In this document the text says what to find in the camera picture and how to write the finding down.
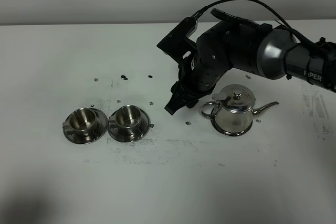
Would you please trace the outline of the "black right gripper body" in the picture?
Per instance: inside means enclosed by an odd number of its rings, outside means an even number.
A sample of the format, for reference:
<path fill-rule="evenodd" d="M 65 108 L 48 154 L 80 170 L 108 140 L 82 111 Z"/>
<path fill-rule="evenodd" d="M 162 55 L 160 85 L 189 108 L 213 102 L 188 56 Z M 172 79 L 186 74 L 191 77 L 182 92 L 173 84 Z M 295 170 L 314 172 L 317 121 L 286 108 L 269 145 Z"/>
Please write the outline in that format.
<path fill-rule="evenodd" d="M 196 53 L 178 66 L 179 80 L 172 87 L 174 92 L 186 93 L 189 102 L 209 95 L 223 75 L 223 66 L 213 53 Z"/>

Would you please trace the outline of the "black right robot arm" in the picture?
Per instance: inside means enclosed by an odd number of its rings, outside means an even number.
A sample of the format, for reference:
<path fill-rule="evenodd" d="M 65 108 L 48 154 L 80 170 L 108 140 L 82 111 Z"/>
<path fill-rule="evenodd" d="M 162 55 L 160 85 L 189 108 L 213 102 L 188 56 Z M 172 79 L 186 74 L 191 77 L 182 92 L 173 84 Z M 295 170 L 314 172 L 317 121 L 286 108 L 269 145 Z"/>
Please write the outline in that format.
<path fill-rule="evenodd" d="M 271 80 L 296 77 L 335 90 L 335 44 L 324 38 L 314 43 L 284 26 L 222 21 L 191 41 L 196 26 L 188 17 L 158 43 L 179 68 L 165 106 L 170 114 L 195 106 L 232 68 Z"/>

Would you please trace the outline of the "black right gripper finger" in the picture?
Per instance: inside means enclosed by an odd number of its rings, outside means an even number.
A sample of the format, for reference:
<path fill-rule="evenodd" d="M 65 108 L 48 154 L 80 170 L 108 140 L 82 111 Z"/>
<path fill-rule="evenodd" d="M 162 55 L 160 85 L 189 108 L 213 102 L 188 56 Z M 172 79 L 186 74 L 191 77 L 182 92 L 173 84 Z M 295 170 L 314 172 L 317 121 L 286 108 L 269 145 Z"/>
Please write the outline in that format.
<path fill-rule="evenodd" d="M 188 105 L 189 99 L 186 93 L 178 93 L 174 92 L 165 106 L 165 110 L 170 114 L 173 115 L 176 111 L 181 109 L 182 107 Z"/>
<path fill-rule="evenodd" d="M 188 108 L 193 108 L 193 107 L 195 107 L 197 105 L 197 103 L 198 103 L 198 99 L 195 99 L 195 100 L 189 102 L 186 106 Z"/>

